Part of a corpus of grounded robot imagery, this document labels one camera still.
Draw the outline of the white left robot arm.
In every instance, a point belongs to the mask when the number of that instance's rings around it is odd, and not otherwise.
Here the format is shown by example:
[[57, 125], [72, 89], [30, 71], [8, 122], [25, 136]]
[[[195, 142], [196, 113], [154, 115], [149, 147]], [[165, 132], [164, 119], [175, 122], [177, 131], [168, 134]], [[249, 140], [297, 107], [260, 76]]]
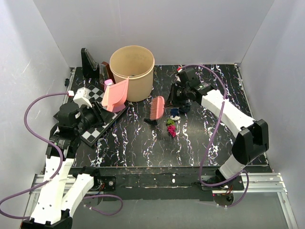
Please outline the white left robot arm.
[[75, 182], [64, 193], [68, 174], [75, 160], [83, 134], [94, 120], [85, 118], [79, 106], [63, 104], [57, 113], [57, 124], [51, 131], [46, 152], [44, 185], [29, 219], [22, 222], [23, 229], [70, 229], [72, 216], [89, 191], [101, 187], [100, 172], [93, 167], [83, 167], [75, 175]]

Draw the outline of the black metronome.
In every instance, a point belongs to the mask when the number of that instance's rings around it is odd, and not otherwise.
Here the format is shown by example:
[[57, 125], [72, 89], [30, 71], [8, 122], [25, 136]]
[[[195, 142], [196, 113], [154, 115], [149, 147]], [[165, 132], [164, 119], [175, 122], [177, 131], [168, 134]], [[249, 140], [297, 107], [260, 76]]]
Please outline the black metronome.
[[81, 49], [81, 62], [83, 77], [98, 79], [100, 76], [99, 64], [93, 59], [87, 48]]

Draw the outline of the white paper scrap centre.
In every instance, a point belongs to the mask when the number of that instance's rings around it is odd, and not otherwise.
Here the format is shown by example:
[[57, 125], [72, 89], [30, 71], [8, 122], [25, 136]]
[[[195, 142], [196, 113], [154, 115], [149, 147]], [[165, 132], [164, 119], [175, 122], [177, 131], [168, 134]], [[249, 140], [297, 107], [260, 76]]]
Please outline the white paper scrap centre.
[[179, 121], [181, 118], [180, 118], [180, 116], [170, 116], [170, 119], [172, 119], [174, 121]]

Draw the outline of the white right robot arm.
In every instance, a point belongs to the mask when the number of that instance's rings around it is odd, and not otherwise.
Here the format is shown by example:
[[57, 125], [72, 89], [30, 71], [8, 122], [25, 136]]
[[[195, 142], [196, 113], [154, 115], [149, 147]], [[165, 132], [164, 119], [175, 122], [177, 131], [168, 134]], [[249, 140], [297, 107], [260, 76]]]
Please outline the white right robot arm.
[[269, 127], [265, 120], [256, 121], [241, 112], [210, 83], [200, 81], [193, 67], [187, 65], [177, 70], [177, 81], [172, 84], [167, 107], [181, 107], [188, 100], [217, 116], [217, 123], [224, 123], [232, 132], [235, 141], [230, 157], [221, 165], [214, 178], [200, 182], [207, 187], [228, 189], [241, 171], [269, 149]]

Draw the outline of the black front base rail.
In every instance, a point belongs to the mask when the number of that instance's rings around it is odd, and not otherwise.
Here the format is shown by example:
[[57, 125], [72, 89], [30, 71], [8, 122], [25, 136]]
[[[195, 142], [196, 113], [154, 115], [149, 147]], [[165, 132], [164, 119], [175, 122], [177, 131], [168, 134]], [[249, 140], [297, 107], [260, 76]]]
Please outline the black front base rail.
[[199, 167], [97, 167], [105, 194], [123, 200], [199, 199], [211, 201], [216, 187], [203, 187]]

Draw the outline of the magenta paper scrap left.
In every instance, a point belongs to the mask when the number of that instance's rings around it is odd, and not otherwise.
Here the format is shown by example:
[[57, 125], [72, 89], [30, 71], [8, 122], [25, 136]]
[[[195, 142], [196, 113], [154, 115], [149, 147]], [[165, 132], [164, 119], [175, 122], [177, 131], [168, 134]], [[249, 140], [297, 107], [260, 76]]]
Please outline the magenta paper scrap left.
[[175, 125], [168, 125], [167, 126], [167, 131], [168, 131], [168, 133], [169, 133], [169, 135], [171, 137], [174, 138], [176, 136], [176, 127], [175, 127]]

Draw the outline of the beige plastic bucket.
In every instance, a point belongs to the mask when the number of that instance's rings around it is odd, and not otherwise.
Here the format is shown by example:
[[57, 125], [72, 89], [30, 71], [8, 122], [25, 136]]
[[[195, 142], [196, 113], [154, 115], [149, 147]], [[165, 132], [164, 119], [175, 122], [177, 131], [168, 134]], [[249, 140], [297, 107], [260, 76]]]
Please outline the beige plastic bucket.
[[151, 94], [154, 64], [152, 52], [142, 46], [125, 46], [112, 54], [110, 70], [115, 82], [129, 80], [127, 101], [140, 102]]

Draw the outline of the dark navy paper scrap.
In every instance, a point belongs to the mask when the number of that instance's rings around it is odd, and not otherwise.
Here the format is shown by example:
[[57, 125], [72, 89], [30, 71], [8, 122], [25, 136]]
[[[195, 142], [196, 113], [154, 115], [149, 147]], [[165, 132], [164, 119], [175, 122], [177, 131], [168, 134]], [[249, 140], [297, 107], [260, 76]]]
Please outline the dark navy paper scrap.
[[191, 104], [186, 103], [185, 105], [183, 105], [182, 107], [179, 108], [179, 113], [180, 114], [186, 114], [190, 111], [190, 109], [191, 109]]

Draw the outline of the pink hand brush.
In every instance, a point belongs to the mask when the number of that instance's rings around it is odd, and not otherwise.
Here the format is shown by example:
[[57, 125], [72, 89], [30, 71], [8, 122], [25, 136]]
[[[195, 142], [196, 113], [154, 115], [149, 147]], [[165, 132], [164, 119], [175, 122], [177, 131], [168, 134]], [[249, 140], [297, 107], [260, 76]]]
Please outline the pink hand brush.
[[144, 122], [149, 125], [158, 125], [159, 120], [164, 114], [165, 100], [162, 96], [157, 96], [152, 99], [150, 107], [150, 117], [145, 118]]

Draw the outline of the pink metronome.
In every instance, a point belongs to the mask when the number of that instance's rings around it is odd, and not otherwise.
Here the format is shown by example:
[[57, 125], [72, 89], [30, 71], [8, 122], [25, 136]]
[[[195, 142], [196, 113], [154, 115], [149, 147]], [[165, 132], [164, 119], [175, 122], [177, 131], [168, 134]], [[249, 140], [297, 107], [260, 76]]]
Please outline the pink metronome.
[[104, 90], [106, 91], [106, 88], [107, 88], [108, 86], [113, 85], [113, 84], [114, 84], [114, 83], [113, 83], [112, 79], [105, 80], [105, 81], [104, 81]]

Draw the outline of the blue paper scrap centre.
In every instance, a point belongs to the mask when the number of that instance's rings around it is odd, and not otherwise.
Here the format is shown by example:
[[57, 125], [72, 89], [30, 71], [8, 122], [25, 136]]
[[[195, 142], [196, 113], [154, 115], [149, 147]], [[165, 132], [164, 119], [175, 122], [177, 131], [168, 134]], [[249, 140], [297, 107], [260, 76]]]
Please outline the blue paper scrap centre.
[[178, 116], [179, 115], [179, 109], [177, 109], [177, 108], [171, 109], [171, 115], [172, 116]]

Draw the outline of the black white chessboard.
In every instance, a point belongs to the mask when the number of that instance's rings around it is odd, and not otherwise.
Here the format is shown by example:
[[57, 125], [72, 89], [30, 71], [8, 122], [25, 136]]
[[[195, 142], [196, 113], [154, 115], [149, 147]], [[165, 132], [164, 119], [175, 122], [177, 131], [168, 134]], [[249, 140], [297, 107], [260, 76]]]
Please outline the black white chessboard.
[[70, 101], [61, 105], [54, 116], [58, 123], [51, 132], [50, 140], [61, 149], [76, 148], [80, 141], [92, 147], [126, 110], [124, 108], [116, 113], [107, 111], [102, 107], [104, 92], [94, 85], [78, 89], [76, 95], [81, 92], [91, 105]]

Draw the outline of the pink dustpan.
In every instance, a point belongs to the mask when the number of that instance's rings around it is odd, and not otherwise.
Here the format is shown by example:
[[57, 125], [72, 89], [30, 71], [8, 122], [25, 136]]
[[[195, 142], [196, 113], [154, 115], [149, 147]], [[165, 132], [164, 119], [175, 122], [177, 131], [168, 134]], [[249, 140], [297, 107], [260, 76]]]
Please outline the pink dustpan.
[[102, 106], [107, 111], [117, 113], [122, 111], [126, 106], [129, 78], [115, 83], [106, 88], [102, 99]]

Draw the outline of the green paper scrap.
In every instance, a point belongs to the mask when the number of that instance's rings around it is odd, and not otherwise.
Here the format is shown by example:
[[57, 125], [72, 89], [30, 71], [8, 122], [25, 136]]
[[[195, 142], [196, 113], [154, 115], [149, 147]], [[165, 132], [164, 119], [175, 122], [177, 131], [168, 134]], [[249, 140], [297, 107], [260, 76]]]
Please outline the green paper scrap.
[[169, 125], [174, 125], [175, 124], [175, 122], [174, 122], [174, 120], [172, 120], [172, 119], [167, 119], [167, 121], [166, 121], [166, 125], [167, 126], [169, 126]]

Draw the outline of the brown metronome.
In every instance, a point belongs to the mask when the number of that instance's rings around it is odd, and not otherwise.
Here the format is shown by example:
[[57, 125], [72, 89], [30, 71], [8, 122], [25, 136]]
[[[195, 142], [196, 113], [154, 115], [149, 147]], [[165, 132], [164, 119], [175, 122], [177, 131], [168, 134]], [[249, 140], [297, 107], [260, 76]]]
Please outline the brown metronome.
[[100, 64], [100, 83], [104, 83], [106, 80], [112, 79], [112, 77], [110, 65], [107, 62], [102, 62]]

